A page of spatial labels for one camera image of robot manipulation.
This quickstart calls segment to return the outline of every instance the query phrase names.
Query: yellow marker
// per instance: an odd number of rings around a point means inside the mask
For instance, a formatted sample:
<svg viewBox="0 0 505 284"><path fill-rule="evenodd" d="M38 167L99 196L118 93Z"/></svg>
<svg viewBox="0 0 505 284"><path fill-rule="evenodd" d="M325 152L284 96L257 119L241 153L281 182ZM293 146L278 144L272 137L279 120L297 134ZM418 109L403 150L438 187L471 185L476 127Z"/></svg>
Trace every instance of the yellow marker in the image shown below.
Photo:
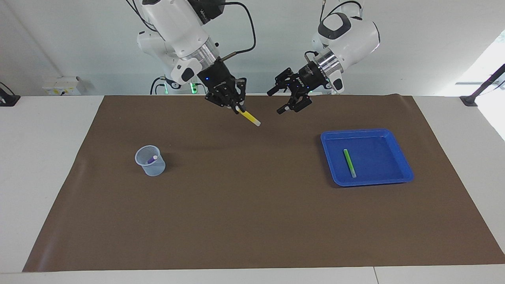
<svg viewBox="0 0 505 284"><path fill-rule="evenodd" d="M247 118L250 122L254 123L256 126L259 127L261 125L261 122L258 119L256 119L256 117L254 117L252 114L250 114L248 111L242 112L238 106L235 107L235 109L245 118Z"/></svg>

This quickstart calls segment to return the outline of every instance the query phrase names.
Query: blue tray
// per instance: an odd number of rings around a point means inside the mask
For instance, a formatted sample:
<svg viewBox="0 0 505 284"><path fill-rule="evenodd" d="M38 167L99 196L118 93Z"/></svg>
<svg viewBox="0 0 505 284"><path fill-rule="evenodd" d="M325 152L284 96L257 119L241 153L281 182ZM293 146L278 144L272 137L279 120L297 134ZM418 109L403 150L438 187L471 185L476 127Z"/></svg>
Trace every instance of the blue tray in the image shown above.
<svg viewBox="0 0 505 284"><path fill-rule="evenodd" d="M340 186L410 182L414 173L393 133L387 129L328 131L321 135L333 180ZM353 178L343 150L351 157Z"/></svg>

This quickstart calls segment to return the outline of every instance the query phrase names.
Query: marker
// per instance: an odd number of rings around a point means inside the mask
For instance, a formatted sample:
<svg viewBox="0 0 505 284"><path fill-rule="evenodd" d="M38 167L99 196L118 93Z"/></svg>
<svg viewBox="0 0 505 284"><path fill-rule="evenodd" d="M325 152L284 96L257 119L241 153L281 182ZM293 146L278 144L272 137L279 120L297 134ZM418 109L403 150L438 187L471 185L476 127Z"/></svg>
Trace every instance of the marker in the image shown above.
<svg viewBox="0 0 505 284"><path fill-rule="evenodd" d="M149 164L152 164L152 163L154 163L157 159L158 159L158 157L157 157L157 156L153 156L152 158L150 158L150 159L149 159L149 161L147 161L147 164L148 164L148 165L149 165Z"/></svg>
<svg viewBox="0 0 505 284"><path fill-rule="evenodd" d="M257 127L261 125L261 122L256 119L252 114L250 114L248 111L242 112L238 106L235 106L235 109L243 115L245 118L247 118L250 122L254 123Z"/></svg>
<svg viewBox="0 0 505 284"><path fill-rule="evenodd" d="M356 171L354 171L354 166L352 165L352 161L350 159L349 151L347 149L344 149L344 155L345 159L347 160L347 165L349 166L350 173L352 175L352 178L356 178Z"/></svg>

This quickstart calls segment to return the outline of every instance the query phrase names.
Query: white wall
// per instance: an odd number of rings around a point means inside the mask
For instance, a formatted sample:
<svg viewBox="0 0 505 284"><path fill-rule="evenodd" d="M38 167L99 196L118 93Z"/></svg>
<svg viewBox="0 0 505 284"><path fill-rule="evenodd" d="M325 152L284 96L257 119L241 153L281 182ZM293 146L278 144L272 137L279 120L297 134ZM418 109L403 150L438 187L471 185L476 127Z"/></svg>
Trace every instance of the white wall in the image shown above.
<svg viewBox="0 0 505 284"><path fill-rule="evenodd" d="M42 95L44 76L59 69L80 76L90 93L147 93L161 68L137 47L142 23L123 0L0 0L34 38L0 14L0 80L23 95ZM227 61L248 92L265 92L286 67L304 65L321 0L243 0L254 18L258 47ZM328 5L336 0L328 0ZM365 2L365 18L379 27L382 44L344 75L349 93L430 95L461 76L505 29L503 0L388 0ZM222 54L251 44L239 7L205 26ZM38 53L33 50L40 47ZM41 53L47 60L41 59Z"/></svg>

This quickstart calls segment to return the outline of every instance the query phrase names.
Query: black stand base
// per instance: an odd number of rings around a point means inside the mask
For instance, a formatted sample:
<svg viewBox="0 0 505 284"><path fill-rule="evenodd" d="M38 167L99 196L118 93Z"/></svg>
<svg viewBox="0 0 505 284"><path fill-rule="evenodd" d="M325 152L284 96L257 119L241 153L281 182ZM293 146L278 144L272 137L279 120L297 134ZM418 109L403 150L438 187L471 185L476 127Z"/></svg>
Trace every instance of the black stand base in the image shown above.
<svg viewBox="0 0 505 284"><path fill-rule="evenodd" d="M465 104L465 106L467 107L478 107L475 101L473 103L468 102L467 101L468 97L460 97L460 99L463 102L463 104Z"/></svg>
<svg viewBox="0 0 505 284"><path fill-rule="evenodd" d="M0 102L0 107L13 107L21 98L21 96L10 96L9 97L11 100L8 103L2 103Z"/></svg>

